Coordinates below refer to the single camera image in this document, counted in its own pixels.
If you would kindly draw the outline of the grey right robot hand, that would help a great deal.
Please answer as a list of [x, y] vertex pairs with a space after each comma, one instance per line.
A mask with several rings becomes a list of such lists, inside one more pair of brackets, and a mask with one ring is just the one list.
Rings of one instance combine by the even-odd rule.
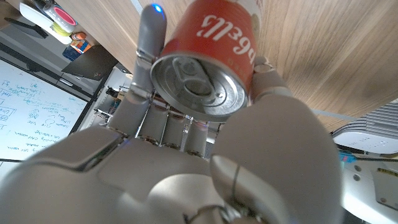
[[339, 223], [329, 133], [257, 55], [264, 1], [192, 1], [170, 40], [141, 14], [108, 127], [34, 154], [1, 184], [2, 223]]

